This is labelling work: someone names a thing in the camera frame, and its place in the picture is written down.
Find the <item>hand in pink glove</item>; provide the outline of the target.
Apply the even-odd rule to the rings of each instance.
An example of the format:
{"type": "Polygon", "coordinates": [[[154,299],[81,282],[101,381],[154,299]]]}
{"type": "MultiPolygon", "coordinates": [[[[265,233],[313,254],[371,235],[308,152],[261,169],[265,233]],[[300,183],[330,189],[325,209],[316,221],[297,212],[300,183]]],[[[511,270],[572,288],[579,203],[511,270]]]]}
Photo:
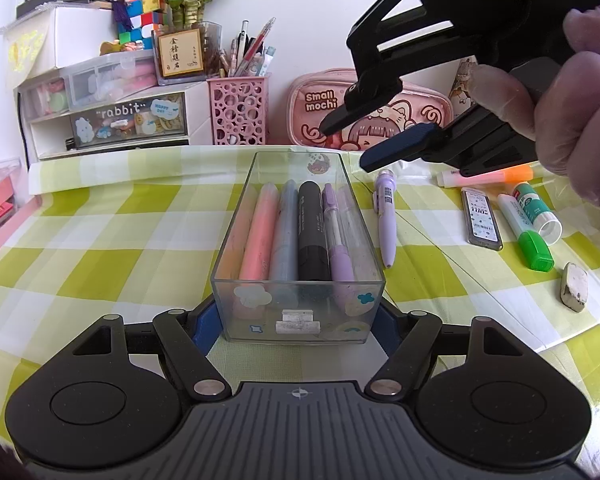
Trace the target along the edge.
{"type": "Polygon", "coordinates": [[[540,163],[600,207],[600,6],[570,11],[564,33],[574,55],[536,104],[514,76],[487,65],[470,72],[469,94],[535,140],[540,163]]]}

